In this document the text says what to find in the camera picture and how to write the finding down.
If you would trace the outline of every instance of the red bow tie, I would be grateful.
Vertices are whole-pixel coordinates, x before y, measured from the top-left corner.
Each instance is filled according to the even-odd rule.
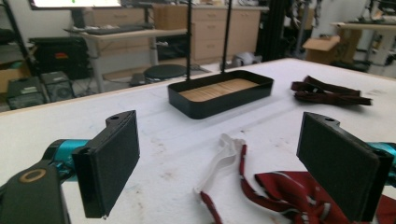
[[[308,172],[272,172],[254,175],[266,196],[256,192],[245,179],[245,157],[247,145],[240,145],[239,174],[244,194],[254,203],[276,211],[297,224],[351,223],[342,213],[329,194]],[[227,160],[236,153],[228,153]],[[218,214],[210,196],[202,190],[202,201],[208,207],[216,224],[220,224]],[[394,224],[396,221],[396,201],[382,195],[376,211],[376,221],[380,224]]]

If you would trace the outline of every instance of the keyboard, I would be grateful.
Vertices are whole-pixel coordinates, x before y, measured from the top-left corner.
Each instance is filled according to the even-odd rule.
[[[152,24],[120,25],[109,28],[90,29],[86,30],[85,32],[89,35],[114,35],[126,32],[142,31],[147,29],[152,29]]]
[[[375,25],[396,25],[396,21],[348,21],[347,23],[375,24]]]

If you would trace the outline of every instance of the white strap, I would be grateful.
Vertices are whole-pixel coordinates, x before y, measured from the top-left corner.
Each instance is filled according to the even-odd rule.
[[[233,165],[235,159],[245,144],[243,139],[232,139],[227,134],[222,134],[220,138],[220,151],[209,163],[209,168],[204,178],[194,188],[194,193],[199,201],[201,201],[201,191],[208,191],[214,182],[214,174],[227,166]]]

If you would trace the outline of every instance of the black rod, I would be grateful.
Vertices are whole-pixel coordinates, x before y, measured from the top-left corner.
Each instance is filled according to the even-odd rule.
[[[281,37],[285,20],[285,8],[287,8],[288,2],[289,0],[270,1],[268,20],[264,24],[265,32],[262,36],[261,54],[263,62],[284,58]]]
[[[35,69],[33,68],[32,61],[30,61],[29,52],[27,51],[26,47],[23,44],[21,32],[20,29],[18,28],[17,22],[15,21],[14,14],[12,14],[11,7],[9,6],[7,0],[3,0],[3,5],[4,5],[4,9],[6,10],[9,22],[11,23],[12,29],[14,30],[16,41],[18,43],[18,46],[20,47],[21,53],[23,55],[23,59],[25,60],[30,73],[32,74],[32,76],[34,76]]]
[[[225,38],[224,38],[224,49],[221,64],[221,73],[224,74],[225,65],[227,63],[227,47],[228,47],[228,34],[230,33],[230,20],[231,20],[231,10],[233,8],[233,0],[228,2],[227,10],[227,23],[225,24]]]
[[[186,52],[186,59],[187,59],[187,74],[186,80],[190,80],[191,76],[191,12],[192,12],[192,0],[189,0],[189,5],[187,8],[187,52]]]

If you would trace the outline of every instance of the bow tie strap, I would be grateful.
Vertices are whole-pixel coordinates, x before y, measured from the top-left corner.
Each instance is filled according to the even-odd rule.
[[[346,87],[323,83],[310,76],[303,82],[292,82],[297,100],[327,105],[371,105],[371,99],[361,97],[361,92]]]
[[[210,190],[210,186],[213,185],[215,174],[220,169],[234,164],[239,150],[244,144],[245,141],[242,139],[232,139],[227,134],[222,134],[220,138],[220,151],[209,163],[204,178],[193,189],[196,198],[207,207],[216,224],[221,224],[222,220],[207,192]]]

